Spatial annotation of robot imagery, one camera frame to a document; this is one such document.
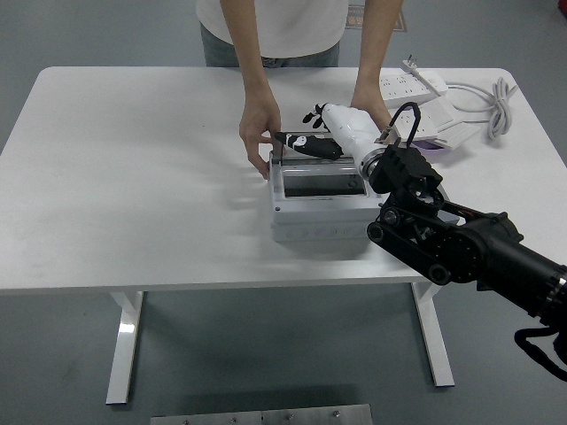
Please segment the person's right hand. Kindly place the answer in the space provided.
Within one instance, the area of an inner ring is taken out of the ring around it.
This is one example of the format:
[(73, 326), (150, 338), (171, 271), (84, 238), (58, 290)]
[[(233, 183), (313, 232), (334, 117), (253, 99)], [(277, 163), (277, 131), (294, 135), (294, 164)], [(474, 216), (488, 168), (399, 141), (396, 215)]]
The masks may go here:
[(280, 110), (272, 90), (267, 88), (246, 91), (239, 135), (244, 143), (248, 161), (265, 180), (269, 178), (269, 164), (260, 155), (260, 146), (274, 146), (274, 136), (280, 129)]

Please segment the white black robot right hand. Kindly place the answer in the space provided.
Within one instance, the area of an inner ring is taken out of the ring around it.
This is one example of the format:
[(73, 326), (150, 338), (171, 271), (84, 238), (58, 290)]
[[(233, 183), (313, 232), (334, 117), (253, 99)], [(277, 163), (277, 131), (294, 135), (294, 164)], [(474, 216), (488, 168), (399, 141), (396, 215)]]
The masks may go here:
[(314, 121), (313, 128), (324, 126), (328, 135), (303, 135), (277, 132), (275, 139), (293, 150), (315, 158), (337, 160), (351, 156), (359, 166), (378, 158), (385, 150), (379, 143), (381, 133), (370, 115), (338, 104), (317, 104), (304, 123)]

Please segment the person's left hand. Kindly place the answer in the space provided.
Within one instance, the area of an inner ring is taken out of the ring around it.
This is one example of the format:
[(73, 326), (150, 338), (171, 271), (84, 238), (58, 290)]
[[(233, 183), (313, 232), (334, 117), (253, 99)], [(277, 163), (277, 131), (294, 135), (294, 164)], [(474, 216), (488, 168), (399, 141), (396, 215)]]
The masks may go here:
[(379, 92), (355, 91), (351, 106), (365, 111), (379, 130), (384, 130), (391, 121), (391, 114), (387, 110), (384, 100)]

